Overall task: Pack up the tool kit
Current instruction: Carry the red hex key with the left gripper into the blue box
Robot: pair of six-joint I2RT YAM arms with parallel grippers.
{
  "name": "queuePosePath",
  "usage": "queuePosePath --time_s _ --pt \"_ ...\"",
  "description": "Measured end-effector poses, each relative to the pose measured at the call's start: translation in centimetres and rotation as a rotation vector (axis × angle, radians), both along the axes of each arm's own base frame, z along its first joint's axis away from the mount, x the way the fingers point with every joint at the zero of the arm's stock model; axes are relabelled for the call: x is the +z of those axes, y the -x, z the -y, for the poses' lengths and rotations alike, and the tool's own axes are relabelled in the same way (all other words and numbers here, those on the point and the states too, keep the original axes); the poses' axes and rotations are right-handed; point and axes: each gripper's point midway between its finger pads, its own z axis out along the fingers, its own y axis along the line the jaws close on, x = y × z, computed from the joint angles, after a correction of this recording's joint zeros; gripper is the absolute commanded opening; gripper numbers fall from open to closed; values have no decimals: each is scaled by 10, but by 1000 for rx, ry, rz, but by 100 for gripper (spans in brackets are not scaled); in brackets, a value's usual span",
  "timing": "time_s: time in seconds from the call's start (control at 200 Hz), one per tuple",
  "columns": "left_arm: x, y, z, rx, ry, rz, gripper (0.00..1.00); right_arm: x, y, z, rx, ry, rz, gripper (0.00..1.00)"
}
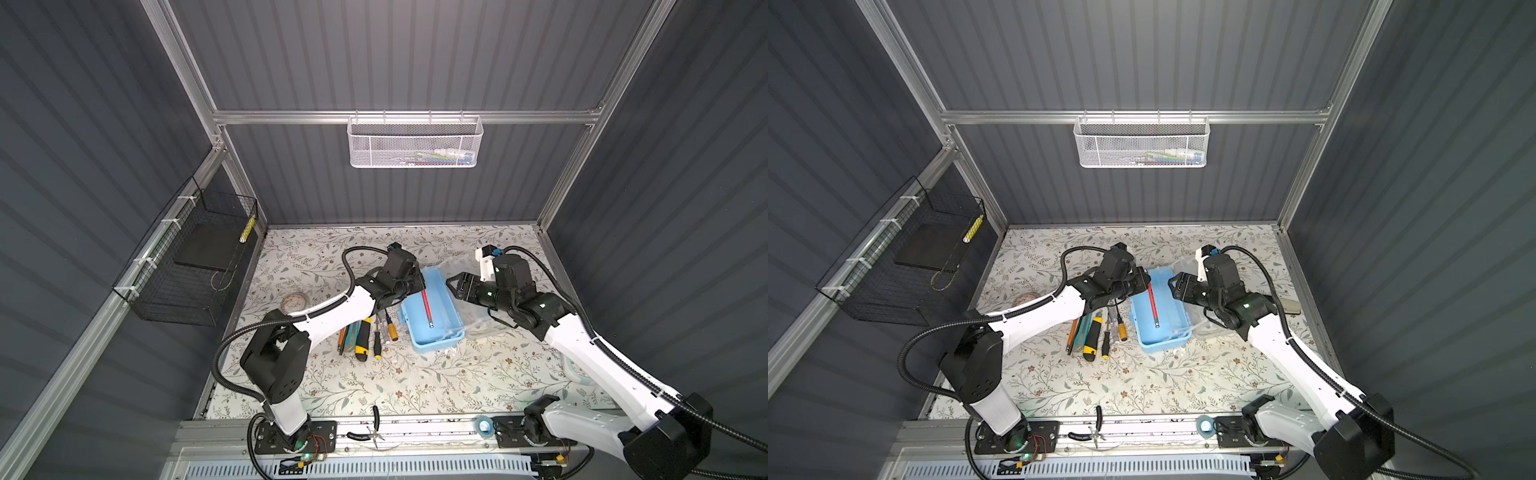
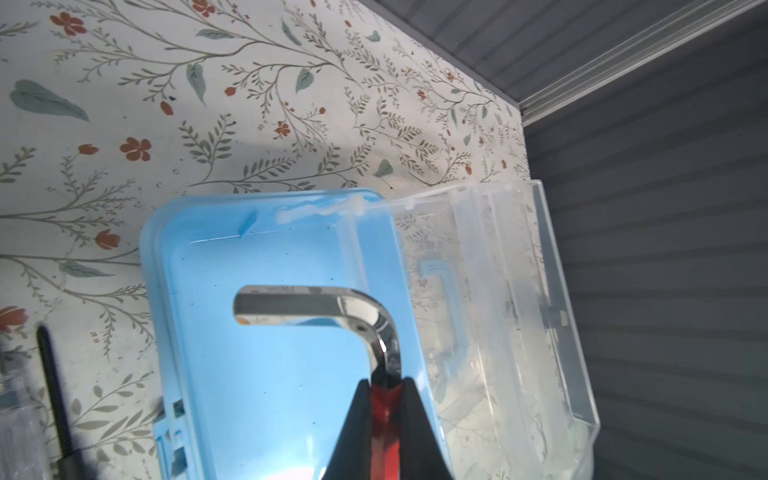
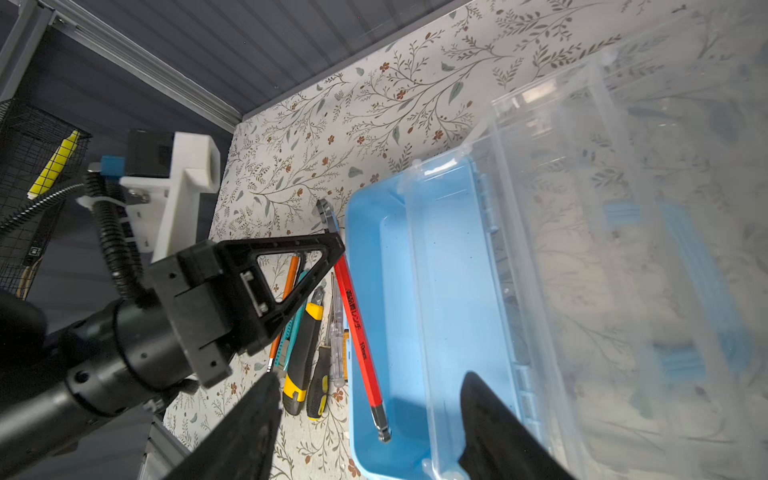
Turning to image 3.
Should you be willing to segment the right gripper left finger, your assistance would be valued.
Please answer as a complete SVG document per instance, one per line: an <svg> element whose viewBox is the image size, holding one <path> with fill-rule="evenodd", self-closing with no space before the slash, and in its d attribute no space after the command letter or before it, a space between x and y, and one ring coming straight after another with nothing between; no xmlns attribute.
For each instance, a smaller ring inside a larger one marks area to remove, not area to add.
<svg viewBox="0 0 768 480"><path fill-rule="evenodd" d="M267 479L282 411L280 383L262 376L168 479Z"/></svg>

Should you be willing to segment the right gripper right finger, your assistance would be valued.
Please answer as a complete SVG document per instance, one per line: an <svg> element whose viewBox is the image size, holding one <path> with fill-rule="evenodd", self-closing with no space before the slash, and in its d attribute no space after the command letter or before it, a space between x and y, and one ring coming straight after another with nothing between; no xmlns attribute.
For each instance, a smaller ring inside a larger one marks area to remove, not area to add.
<svg viewBox="0 0 768 480"><path fill-rule="evenodd" d="M465 448L459 465L471 479L570 479L568 473L474 372L460 404Z"/></svg>

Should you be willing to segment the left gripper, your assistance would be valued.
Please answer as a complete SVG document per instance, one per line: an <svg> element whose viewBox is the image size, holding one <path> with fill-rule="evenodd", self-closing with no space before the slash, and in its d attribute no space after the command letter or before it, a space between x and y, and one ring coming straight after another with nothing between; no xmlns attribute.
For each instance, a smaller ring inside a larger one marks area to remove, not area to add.
<svg viewBox="0 0 768 480"><path fill-rule="evenodd" d="M200 384L269 347L344 253L337 233L206 240L150 266L153 288Z"/></svg>

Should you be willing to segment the yellow black utility knife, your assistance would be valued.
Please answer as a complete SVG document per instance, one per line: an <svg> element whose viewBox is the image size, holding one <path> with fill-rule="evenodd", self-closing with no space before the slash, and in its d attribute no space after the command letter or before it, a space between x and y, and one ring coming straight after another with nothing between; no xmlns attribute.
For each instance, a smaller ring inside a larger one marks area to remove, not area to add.
<svg viewBox="0 0 768 480"><path fill-rule="evenodd" d="M302 311L296 341L285 370L283 407L286 413L298 416L305 403L310 384L312 361L322 324L325 289L318 286Z"/></svg>

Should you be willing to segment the red hex key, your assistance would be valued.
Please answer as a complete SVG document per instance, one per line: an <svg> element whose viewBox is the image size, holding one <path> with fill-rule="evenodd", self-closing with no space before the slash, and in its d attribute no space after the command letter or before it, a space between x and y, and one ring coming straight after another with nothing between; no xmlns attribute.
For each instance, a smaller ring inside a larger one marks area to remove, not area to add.
<svg viewBox="0 0 768 480"><path fill-rule="evenodd" d="M337 284L339 285L343 306L351 332L352 345L357 355L358 365L361 370L363 385L371 409L373 423L378 432L378 439L382 443L388 443L392 438L391 430L345 253L343 253L340 259L336 262L334 273L337 279Z"/></svg>

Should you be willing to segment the blue plastic tool box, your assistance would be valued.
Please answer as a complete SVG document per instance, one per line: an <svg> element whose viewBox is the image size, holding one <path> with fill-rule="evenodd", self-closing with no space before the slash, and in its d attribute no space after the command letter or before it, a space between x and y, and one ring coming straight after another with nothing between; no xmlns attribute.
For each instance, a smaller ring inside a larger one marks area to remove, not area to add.
<svg viewBox="0 0 768 480"><path fill-rule="evenodd" d="M578 479L767 475L767 5L703 2L497 99L356 193L351 275L392 431L375 479L468 479L477 374Z"/></svg>

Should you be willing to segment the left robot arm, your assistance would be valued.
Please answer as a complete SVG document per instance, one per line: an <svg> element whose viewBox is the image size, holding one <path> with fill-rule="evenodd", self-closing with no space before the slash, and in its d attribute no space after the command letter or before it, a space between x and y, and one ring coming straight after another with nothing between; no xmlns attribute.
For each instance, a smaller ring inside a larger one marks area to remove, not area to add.
<svg viewBox="0 0 768 480"><path fill-rule="evenodd" d="M52 334L1 298L1 474L10 477L189 377L211 388L267 348L339 261L336 233L204 241L151 264L140 300Z"/></svg>

